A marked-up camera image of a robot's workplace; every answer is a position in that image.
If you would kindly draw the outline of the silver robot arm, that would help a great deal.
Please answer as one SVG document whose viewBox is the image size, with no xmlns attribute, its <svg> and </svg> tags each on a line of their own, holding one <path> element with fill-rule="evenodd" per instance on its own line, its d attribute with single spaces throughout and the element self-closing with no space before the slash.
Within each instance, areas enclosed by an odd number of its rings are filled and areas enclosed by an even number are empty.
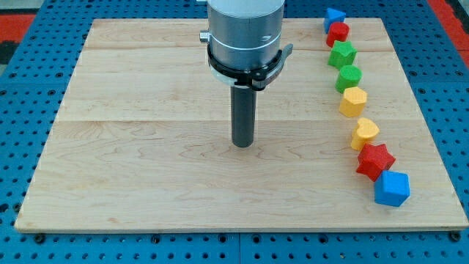
<svg viewBox="0 0 469 264">
<path fill-rule="evenodd" d="M 285 0 L 206 0 L 208 29 L 199 33 L 211 55 L 235 70 L 255 70 L 279 50 Z"/>
</svg>

